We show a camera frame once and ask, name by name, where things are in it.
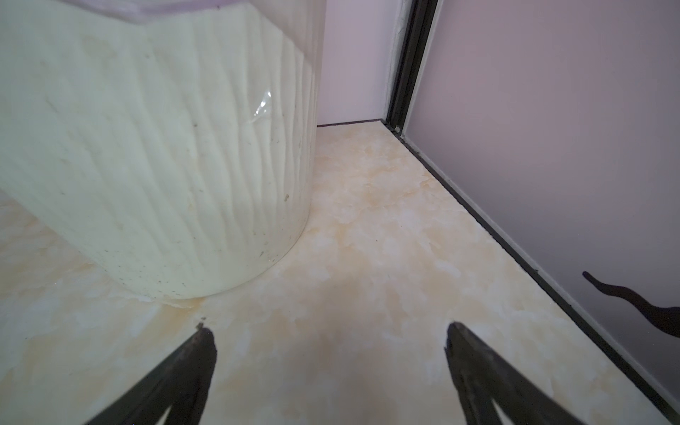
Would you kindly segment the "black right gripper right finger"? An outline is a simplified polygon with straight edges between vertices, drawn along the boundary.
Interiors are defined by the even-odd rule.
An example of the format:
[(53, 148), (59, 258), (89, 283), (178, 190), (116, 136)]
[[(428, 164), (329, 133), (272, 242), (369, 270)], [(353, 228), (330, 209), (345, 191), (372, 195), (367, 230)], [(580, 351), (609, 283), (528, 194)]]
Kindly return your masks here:
[(468, 424), (580, 424), (461, 322), (448, 326), (446, 359)]

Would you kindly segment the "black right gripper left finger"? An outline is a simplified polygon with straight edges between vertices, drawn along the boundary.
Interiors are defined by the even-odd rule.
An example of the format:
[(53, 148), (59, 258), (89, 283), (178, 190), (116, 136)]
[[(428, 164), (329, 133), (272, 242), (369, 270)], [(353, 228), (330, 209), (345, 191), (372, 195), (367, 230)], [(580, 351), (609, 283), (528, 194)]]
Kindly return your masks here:
[(214, 333), (197, 331), (90, 424), (198, 424), (217, 361)]

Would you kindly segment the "white bin pink liner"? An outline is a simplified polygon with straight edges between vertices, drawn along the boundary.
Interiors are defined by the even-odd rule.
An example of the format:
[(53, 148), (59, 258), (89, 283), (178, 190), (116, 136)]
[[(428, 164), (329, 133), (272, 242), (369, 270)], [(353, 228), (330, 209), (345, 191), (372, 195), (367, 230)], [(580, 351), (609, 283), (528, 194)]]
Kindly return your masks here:
[(1, 188), (129, 290), (259, 276), (311, 205), (323, 1), (4, 1)]

